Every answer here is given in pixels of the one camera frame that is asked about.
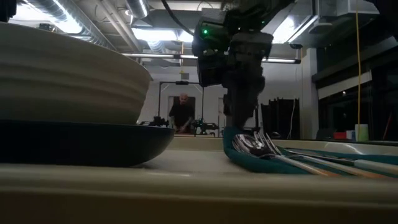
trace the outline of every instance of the metal frame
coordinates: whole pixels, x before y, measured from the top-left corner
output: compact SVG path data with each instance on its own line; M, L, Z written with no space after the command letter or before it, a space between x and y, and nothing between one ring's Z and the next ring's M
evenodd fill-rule
M178 84L178 82L159 82L159 99L157 103L157 115L160 117L160 97L162 95L162 85L164 83L172 83L176 85L200 85L200 83L193 83L193 82L184 82L186 84ZM205 101L205 87L201 88L201 119L203 120L203 105Z

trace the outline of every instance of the spoon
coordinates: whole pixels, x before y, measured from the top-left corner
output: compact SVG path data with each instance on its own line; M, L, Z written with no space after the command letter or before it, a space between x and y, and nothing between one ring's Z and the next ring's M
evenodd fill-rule
M337 176L338 174L329 172L327 170L319 169L317 167L313 167L307 165L303 162L295 161L293 159L289 159L288 157L281 156L276 154L272 148L272 146L266 141L265 145L262 141L247 135L247 134L238 134L233 139L234 148L243 154L250 155L252 157L257 157L261 159L278 159L280 161L284 161L287 164L292 166L301 168L310 172L311 174L317 175L325 175L325 176Z

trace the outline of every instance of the wooden handle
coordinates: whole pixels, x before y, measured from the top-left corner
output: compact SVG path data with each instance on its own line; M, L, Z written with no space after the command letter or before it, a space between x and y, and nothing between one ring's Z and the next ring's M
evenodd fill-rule
M330 172L330 171L327 171L327 170L319 169L317 167L310 166L310 165L305 164L303 162L299 162L299 161L295 161L293 159L289 159L288 157L285 157L285 156L275 155L275 158L280 160L280 161L284 161L287 164L290 164L290 165L293 165L295 167L298 167L298 168L301 168L303 170L306 170L306 171L310 172L311 174L325 175L325 176L339 176L338 174L336 174L334 172Z
M359 168L372 169L372 170L377 170L377 171L381 171L381 172L386 172L389 174L398 175L398 166L397 165L385 164L382 162L367 161L367 160L362 160L362 159L356 160L354 162L354 165Z
M368 172L368 171L357 169L357 168L354 168L354 167L349 167L349 166L344 166L344 165L337 164L337 163L334 163L334 162L324 161L323 159L317 159L317 158L313 158L313 157L310 157L310 156L301 156L301 157L303 157L304 159L306 159L308 161L316 162L316 163L319 163L319 164L322 164L322 165L326 165L326 166L329 166L329 167L332 167L332 168L347 172L349 174L354 174L354 175L358 175L358 176L361 176L361 177L390 178L390 177L387 177L385 175L375 174L373 172Z

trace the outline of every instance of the silverware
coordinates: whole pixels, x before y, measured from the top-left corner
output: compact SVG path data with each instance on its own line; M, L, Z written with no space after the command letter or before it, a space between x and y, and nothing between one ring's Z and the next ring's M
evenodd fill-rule
M329 155L323 155L317 152L312 152L312 151L303 151L300 149L286 149L286 151L292 153L292 154L301 154L304 156L310 156L314 157L317 159L323 159L325 161L330 161L330 162L335 162L343 165L349 165L349 166L355 166L363 169L372 169L376 171L381 171L389 174L395 174L398 175L398 166L397 165L392 165L392 164L385 164L382 162L373 162L373 161L367 161L364 159L346 159L346 158L340 158L340 157L335 157L335 156L329 156Z
M289 159L288 157L282 156L279 149L273 144L273 142L265 137L262 139L261 137L259 138L259 136L254 138L247 134L238 134L233 139L233 146L238 152L262 159L278 159L295 167L306 170L312 174L326 176L338 175L336 173L319 169L303 162L295 161L293 159Z

